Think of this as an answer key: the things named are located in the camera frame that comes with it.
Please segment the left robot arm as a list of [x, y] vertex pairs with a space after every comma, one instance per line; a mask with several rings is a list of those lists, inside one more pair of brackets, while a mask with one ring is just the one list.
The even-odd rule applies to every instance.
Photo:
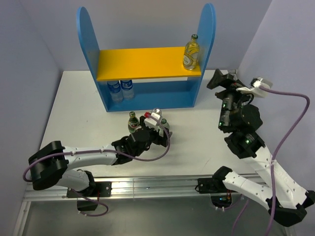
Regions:
[[153, 113], [141, 116], [140, 126], [134, 133], [106, 146], [95, 148], [66, 147], [61, 141], [53, 141], [33, 154], [24, 171], [23, 180], [32, 183], [35, 191], [53, 186], [73, 189], [87, 197], [94, 194], [96, 182], [90, 171], [83, 167], [123, 165], [132, 160], [142, 161], [140, 155], [151, 144], [170, 149], [172, 132]]

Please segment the blue and yellow shelf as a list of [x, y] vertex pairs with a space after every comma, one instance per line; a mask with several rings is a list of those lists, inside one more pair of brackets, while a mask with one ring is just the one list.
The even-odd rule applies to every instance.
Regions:
[[[87, 9], [79, 7], [76, 27], [80, 46], [107, 112], [176, 109], [195, 106], [216, 34], [216, 10], [204, 5], [197, 29], [198, 65], [183, 67], [183, 47], [100, 50]], [[135, 97], [113, 101], [109, 81], [131, 79]]]

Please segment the left green Perrier bottle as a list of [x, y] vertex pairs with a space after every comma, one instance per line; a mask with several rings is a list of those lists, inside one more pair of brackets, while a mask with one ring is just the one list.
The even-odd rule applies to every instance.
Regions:
[[140, 124], [139, 119], [136, 117], [134, 111], [129, 112], [128, 130], [130, 133], [134, 133], [137, 126]]

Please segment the water bottle blue label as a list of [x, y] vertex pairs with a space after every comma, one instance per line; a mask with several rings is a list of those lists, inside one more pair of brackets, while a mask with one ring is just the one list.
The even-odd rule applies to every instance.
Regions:
[[120, 82], [117, 81], [108, 81], [107, 82], [108, 88], [110, 90], [111, 98], [113, 102], [120, 103], [123, 101], [123, 93], [121, 89]]
[[131, 100], [134, 98], [134, 90], [132, 80], [120, 80], [124, 99]]

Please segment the clear Chang bottle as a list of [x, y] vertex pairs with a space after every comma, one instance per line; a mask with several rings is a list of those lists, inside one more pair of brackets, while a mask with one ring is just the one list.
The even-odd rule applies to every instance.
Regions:
[[165, 127], [166, 129], [170, 129], [170, 125], [169, 125], [169, 123], [167, 122], [167, 120], [165, 119], [165, 118], [163, 118], [162, 120], [161, 120], [161, 124], [163, 125], [163, 127]]
[[187, 70], [193, 70], [198, 61], [200, 46], [197, 42], [198, 35], [193, 34], [190, 41], [186, 44], [183, 57], [183, 67]]

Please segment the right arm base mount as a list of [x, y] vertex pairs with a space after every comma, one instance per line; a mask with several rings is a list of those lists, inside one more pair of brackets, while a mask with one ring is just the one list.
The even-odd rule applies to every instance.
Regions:
[[211, 203], [215, 209], [224, 210], [232, 205], [231, 191], [218, 179], [212, 177], [198, 178], [195, 191], [199, 194], [210, 194]]

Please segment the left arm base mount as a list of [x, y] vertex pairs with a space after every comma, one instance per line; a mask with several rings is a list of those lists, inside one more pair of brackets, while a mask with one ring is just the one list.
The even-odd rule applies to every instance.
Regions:
[[[89, 217], [103, 216], [109, 211], [109, 207], [100, 201], [102, 197], [110, 197], [112, 190], [112, 182], [110, 181], [98, 181], [95, 183], [95, 188], [88, 192], [75, 192], [70, 188], [67, 190], [66, 197], [68, 199], [77, 199], [77, 210], [80, 214]], [[91, 214], [95, 211], [97, 206], [105, 207], [104, 213]]]

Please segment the right water bottle blue label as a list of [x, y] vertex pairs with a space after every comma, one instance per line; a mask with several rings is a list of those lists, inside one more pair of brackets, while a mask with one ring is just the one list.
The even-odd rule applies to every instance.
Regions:
[[134, 90], [132, 80], [120, 80], [124, 99], [131, 100], [134, 98]]

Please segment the aluminium rail frame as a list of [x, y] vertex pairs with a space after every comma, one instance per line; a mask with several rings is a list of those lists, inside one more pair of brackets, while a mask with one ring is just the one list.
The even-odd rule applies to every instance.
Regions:
[[[91, 166], [98, 181], [110, 181], [100, 217], [84, 217], [66, 189], [34, 191], [27, 185], [17, 227], [22, 236], [262, 236], [268, 212], [254, 201], [233, 195], [233, 208], [216, 210], [211, 195], [195, 191], [197, 179], [227, 165], [249, 179], [261, 179], [227, 148], [217, 128], [220, 101], [206, 85], [191, 109], [164, 110], [173, 131], [172, 146], [162, 159], [160, 146], [143, 154], [147, 162]], [[126, 112], [108, 113], [88, 71], [62, 75], [42, 145], [60, 140], [70, 147], [94, 148], [128, 134]]]

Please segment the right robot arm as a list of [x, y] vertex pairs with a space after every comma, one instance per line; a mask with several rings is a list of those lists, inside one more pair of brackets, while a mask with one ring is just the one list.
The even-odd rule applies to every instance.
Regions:
[[271, 86], [258, 77], [249, 88], [232, 74], [215, 70], [207, 88], [224, 88], [215, 94], [222, 101], [218, 128], [229, 134], [224, 140], [230, 151], [251, 166], [266, 184], [260, 185], [222, 166], [213, 174], [213, 186], [220, 192], [229, 189], [245, 195], [266, 208], [277, 223], [290, 227], [305, 218], [306, 208], [315, 203], [315, 193], [290, 177], [256, 132], [263, 121], [251, 102], [255, 97], [264, 98]]

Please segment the silver blue can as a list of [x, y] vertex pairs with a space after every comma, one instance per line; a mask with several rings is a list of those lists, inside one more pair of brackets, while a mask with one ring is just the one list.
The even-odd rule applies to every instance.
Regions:
[[160, 108], [154, 108], [151, 111], [151, 115], [154, 115], [160, 119], [162, 117], [162, 110]]

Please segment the left water bottle blue label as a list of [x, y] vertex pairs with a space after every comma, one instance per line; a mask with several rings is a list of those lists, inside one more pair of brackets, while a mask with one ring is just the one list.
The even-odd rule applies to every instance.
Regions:
[[107, 82], [108, 88], [110, 90], [111, 98], [113, 102], [120, 103], [123, 101], [123, 93], [121, 89], [120, 82], [117, 81], [108, 81]]

